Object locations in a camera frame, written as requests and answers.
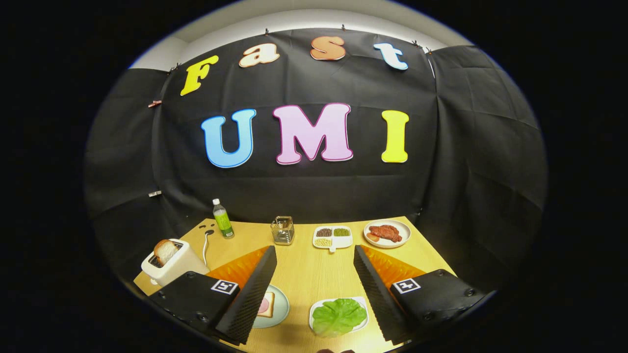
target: letter m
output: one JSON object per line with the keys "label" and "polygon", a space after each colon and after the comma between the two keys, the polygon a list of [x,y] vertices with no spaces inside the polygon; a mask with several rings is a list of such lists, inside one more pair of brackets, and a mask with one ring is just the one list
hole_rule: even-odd
{"label": "letter m", "polygon": [[326,161],[346,161],[353,157],[347,139],[347,115],[351,107],[344,103],[329,103],[320,113],[318,121],[312,125],[299,106],[283,106],[275,109],[273,115],[279,119],[281,127],[281,154],[277,163],[290,165],[301,160],[296,151],[296,142],[310,161],[316,158],[318,149],[325,138],[325,150],[320,154]]}

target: steak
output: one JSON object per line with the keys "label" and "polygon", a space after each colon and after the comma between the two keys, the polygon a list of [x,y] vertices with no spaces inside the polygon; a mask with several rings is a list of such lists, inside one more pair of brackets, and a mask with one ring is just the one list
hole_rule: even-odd
{"label": "steak", "polygon": [[401,241],[401,236],[399,235],[399,231],[391,226],[391,225],[372,225],[369,227],[369,231],[373,233],[375,236],[380,238],[388,239],[392,242]]}

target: blue letter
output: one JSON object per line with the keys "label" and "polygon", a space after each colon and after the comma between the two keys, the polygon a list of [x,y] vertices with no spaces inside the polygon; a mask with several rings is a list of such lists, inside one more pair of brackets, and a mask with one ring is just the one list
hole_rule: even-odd
{"label": "blue letter", "polygon": [[255,114],[255,109],[243,109],[231,115],[231,119],[237,122],[237,137],[240,142],[240,146],[233,153],[225,152],[222,147],[222,125],[226,121],[224,116],[211,117],[200,125],[200,128],[205,131],[207,158],[213,165],[233,168],[249,160],[253,153],[251,121]]}
{"label": "blue letter", "polygon": [[397,70],[406,70],[408,68],[408,64],[400,62],[397,57],[397,55],[403,55],[401,50],[393,48],[393,46],[388,43],[375,44],[374,47],[382,51],[384,61],[388,65],[396,68]]}

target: bread slice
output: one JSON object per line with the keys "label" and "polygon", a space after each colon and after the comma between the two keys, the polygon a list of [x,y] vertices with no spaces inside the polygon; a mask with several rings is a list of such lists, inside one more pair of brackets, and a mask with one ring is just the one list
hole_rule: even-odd
{"label": "bread slice", "polygon": [[179,248],[175,243],[167,239],[158,242],[154,249],[155,257],[162,266],[164,266],[177,251],[179,251]]}
{"label": "bread slice", "polygon": [[263,312],[258,312],[257,315],[261,317],[273,317],[273,307],[274,307],[274,293],[272,291],[267,291],[264,294],[264,299],[262,299],[262,304],[265,305],[264,300],[268,302],[268,307]]}

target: beans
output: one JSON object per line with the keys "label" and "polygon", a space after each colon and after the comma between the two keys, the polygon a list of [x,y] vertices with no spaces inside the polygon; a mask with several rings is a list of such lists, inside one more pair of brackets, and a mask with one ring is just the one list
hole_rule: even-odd
{"label": "beans", "polygon": [[330,237],[332,236],[332,230],[329,228],[323,228],[320,231],[316,232],[317,237]]}
{"label": "beans", "polygon": [[314,245],[316,246],[332,246],[332,240],[326,238],[314,239]]}
{"label": "beans", "polygon": [[335,237],[348,237],[349,231],[343,228],[336,228],[333,230],[333,236]]}

